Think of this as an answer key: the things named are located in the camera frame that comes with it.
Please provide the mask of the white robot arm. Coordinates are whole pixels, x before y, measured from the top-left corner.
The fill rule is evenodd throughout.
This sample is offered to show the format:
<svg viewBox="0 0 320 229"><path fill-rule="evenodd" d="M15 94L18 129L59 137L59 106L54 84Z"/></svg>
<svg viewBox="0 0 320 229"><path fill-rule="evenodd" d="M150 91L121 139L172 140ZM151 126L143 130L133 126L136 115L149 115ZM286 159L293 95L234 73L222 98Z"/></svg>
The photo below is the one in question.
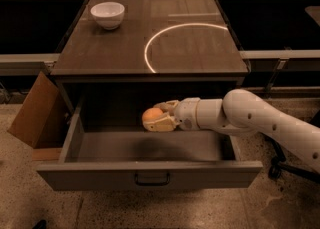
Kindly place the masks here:
<svg viewBox="0 0 320 229"><path fill-rule="evenodd" d="M243 89L222 99L186 98L162 102L142 115L150 132L213 130L226 135L260 132L320 172L320 128L274 108Z"/></svg>

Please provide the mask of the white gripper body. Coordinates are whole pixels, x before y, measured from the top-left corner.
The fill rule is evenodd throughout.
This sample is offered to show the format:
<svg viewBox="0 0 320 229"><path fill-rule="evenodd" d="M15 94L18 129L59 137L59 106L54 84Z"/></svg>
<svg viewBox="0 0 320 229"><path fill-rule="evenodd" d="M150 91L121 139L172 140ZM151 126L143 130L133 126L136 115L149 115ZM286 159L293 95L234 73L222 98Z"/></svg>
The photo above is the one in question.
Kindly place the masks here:
<svg viewBox="0 0 320 229"><path fill-rule="evenodd" d="M174 109L174 117L181 130L198 130L197 105L199 98L186 98L178 103Z"/></svg>

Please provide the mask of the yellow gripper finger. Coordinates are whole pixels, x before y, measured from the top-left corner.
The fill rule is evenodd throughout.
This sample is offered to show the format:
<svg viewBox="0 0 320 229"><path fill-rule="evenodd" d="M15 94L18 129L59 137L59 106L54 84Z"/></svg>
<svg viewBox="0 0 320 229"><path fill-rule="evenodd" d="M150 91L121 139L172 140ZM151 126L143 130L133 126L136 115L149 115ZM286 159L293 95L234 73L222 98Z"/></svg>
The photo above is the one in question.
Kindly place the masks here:
<svg viewBox="0 0 320 229"><path fill-rule="evenodd" d="M163 113L156 119L143 122L143 126L150 132L170 132L176 129L177 123L168 113Z"/></svg>
<svg viewBox="0 0 320 229"><path fill-rule="evenodd" d="M163 112L168 112L169 114L173 114L175 108L180 103L179 100L170 100L166 102L157 103L154 105L154 108L159 108Z"/></svg>

